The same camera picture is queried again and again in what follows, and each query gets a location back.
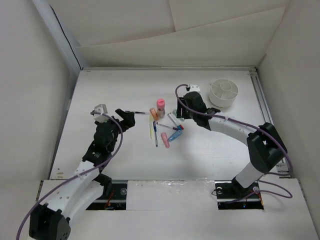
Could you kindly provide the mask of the green correction tape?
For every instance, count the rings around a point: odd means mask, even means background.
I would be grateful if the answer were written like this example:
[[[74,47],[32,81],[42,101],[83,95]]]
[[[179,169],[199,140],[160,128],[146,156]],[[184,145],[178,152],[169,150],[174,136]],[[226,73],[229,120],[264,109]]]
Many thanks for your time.
[[[177,109],[173,109],[173,110],[172,110],[172,114],[173,114],[173,115],[175,116],[175,118],[178,119],[180,122],[184,122],[184,121],[185,121],[184,118],[178,117],[178,115],[177,115]]]

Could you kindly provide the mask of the pink capped glue bottle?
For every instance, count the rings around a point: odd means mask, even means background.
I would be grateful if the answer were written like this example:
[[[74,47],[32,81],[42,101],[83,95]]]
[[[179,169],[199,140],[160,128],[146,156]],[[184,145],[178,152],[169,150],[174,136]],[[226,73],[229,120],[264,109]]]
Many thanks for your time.
[[[165,112],[165,100],[160,98],[156,101],[156,113],[159,118],[163,118],[166,114]]]

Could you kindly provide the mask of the orange correction tape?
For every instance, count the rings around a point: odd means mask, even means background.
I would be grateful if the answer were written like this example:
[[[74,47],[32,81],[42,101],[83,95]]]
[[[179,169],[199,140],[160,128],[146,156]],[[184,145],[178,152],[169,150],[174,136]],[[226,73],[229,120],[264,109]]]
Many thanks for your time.
[[[159,117],[158,117],[158,114],[157,114],[157,111],[155,108],[150,108],[149,109],[149,112],[150,112],[150,115],[153,117],[153,119],[155,121],[158,121],[159,120]]]

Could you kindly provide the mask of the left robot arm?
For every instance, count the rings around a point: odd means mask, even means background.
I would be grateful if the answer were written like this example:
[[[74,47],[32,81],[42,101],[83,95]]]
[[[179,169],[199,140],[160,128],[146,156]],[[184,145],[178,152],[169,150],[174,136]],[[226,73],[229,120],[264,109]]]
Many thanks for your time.
[[[123,134],[135,126],[135,114],[115,111],[122,119],[94,110],[93,141],[73,176],[48,192],[31,210],[29,236],[34,240],[66,240],[77,218],[98,198],[112,192],[112,179],[102,171],[119,151]]]

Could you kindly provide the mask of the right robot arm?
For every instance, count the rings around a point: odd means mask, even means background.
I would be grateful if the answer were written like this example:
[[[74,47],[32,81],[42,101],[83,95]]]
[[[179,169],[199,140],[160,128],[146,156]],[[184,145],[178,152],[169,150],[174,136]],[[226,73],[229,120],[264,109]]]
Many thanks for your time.
[[[200,93],[190,91],[183,97],[177,97],[178,106],[185,119],[209,131],[229,136],[248,148],[249,163],[232,180],[230,189],[237,197],[249,192],[250,186],[264,175],[288,176],[288,173],[275,173],[271,170],[283,159],[288,151],[276,128],[269,122],[258,127],[217,115],[216,108],[207,108]]]

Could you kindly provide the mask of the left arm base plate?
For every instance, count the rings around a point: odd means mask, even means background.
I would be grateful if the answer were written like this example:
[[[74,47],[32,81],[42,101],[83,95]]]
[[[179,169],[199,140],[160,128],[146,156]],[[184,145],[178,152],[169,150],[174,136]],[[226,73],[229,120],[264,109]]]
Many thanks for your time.
[[[108,195],[96,199],[86,208],[87,211],[122,211],[127,207],[128,182],[118,181],[112,183]]]

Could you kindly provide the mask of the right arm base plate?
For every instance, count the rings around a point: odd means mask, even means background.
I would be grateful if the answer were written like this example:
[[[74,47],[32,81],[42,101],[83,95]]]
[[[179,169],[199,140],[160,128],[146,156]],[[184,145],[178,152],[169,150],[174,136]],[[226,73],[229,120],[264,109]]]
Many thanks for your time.
[[[259,184],[254,182],[248,188],[237,192],[231,188],[231,181],[216,181],[211,196],[216,197],[219,210],[263,210]]]

